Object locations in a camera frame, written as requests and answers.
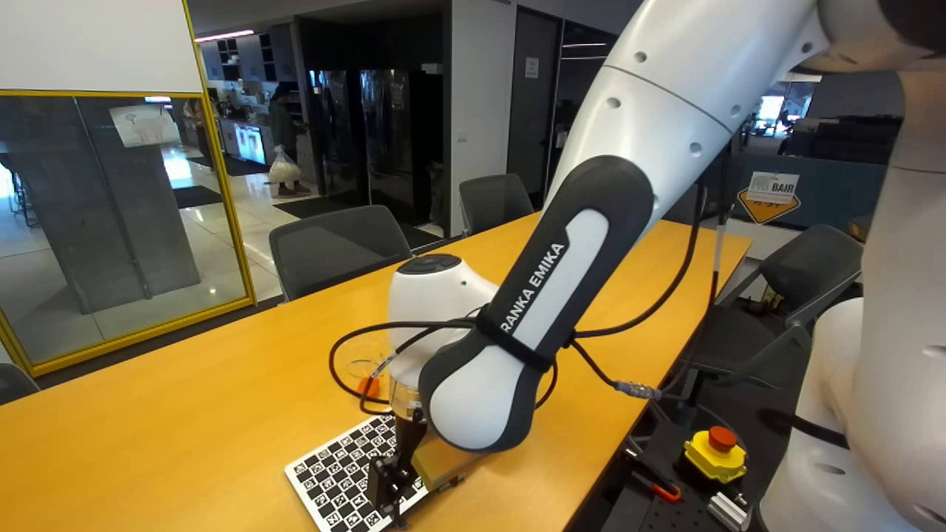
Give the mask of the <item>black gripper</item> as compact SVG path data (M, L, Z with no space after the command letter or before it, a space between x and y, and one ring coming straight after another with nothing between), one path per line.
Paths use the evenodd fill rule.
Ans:
M394 463L398 466L395 481L388 462L369 463L367 497L376 507L391 507L395 503L395 485L398 485L398 498L409 498L417 493L419 479L417 479L417 469L409 463L419 439L425 438L425 430L429 426L419 413L414 413L410 419L395 419L395 451L394 451Z

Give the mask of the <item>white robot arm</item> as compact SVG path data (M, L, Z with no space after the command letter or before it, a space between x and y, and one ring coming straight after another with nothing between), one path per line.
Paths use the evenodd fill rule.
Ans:
M904 117L862 250L824 309L774 532L946 532L946 0L642 0L577 110L548 203L471 327L410 360L419 422L463 451L516 447L537 379L630 249L685 197L766 89L803 65L893 70Z

